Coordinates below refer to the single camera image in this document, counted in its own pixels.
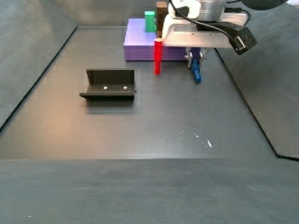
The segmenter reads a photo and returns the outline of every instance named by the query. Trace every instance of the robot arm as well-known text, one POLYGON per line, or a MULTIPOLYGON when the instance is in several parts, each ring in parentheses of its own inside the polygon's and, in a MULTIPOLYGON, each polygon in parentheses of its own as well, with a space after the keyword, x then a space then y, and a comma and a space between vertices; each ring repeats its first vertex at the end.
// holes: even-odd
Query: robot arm
MULTIPOLYGON (((287 0, 239 1, 249 8, 259 11, 274 9, 287 2, 287 0)), ((180 45, 178 40, 182 38, 186 42, 188 42, 188 39, 191 40, 190 43, 186 43, 182 46, 207 47, 207 45, 210 45, 210 47, 221 47, 222 44, 223 47, 227 47, 227 44, 225 43, 227 41, 238 54, 245 53, 258 42, 250 29, 245 27, 246 22, 243 22, 243 24, 237 23, 237 20, 242 21, 245 14, 237 15, 237 13, 225 13, 226 3, 227 0, 170 0, 170 15, 167 19, 167 28, 163 29, 163 36, 168 38, 171 34, 174 34, 172 38, 168 39, 172 40, 176 46, 180 45), (196 39, 194 37, 194 31, 190 33, 175 33, 175 25, 182 27, 183 24, 190 26, 188 29, 191 29, 192 26, 196 27, 199 45, 195 45, 196 39)))

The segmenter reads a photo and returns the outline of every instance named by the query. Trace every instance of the green block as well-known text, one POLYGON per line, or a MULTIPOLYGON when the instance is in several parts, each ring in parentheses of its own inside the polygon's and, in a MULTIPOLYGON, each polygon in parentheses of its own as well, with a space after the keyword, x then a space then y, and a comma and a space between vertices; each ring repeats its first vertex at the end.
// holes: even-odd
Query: green block
POLYGON ((155 32, 155 12, 146 11, 144 12, 144 31, 146 32, 155 32))

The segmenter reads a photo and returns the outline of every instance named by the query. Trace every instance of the red stick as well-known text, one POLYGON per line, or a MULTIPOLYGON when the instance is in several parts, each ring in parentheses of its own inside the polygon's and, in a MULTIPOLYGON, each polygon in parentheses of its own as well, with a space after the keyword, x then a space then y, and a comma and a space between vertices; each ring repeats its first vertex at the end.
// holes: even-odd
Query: red stick
POLYGON ((154 40, 154 74, 160 74, 162 71, 162 59, 163 59, 163 39, 156 38, 154 40))

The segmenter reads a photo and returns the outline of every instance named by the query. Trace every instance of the white robot part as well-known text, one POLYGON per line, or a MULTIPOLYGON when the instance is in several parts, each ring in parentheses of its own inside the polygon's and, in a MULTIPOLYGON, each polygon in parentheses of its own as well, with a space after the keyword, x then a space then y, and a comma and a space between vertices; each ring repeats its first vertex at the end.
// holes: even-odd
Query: white robot part
MULTIPOLYGON (((187 15, 187 18, 198 19, 200 15, 200 8, 202 8, 202 4, 199 0, 172 0, 172 4, 176 9, 180 9, 182 7, 188 7, 190 13, 187 15)), ((168 4, 168 15, 172 18, 176 18, 174 7, 170 4, 168 4)))
MULTIPOLYGON (((184 5, 188 5, 190 1, 195 0, 184 0, 184 5)), ((249 15, 246 13, 225 13, 226 2, 226 0, 200 0, 200 8, 196 8, 198 18, 205 21, 217 18, 218 22, 231 22, 243 26, 249 15)), ((171 13, 166 16, 163 23, 163 44, 166 46, 231 48, 229 37, 223 33, 198 31, 196 24, 182 17, 174 17, 171 13)))

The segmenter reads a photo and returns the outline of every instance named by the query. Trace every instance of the black holder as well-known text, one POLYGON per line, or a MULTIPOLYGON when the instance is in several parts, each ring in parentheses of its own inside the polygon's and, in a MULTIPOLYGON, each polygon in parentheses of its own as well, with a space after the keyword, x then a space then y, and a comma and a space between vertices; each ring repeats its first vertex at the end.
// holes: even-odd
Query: black holder
POLYGON ((88 91, 79 95, 87 100, 135 99, 135 70, 88 69, 88 91))

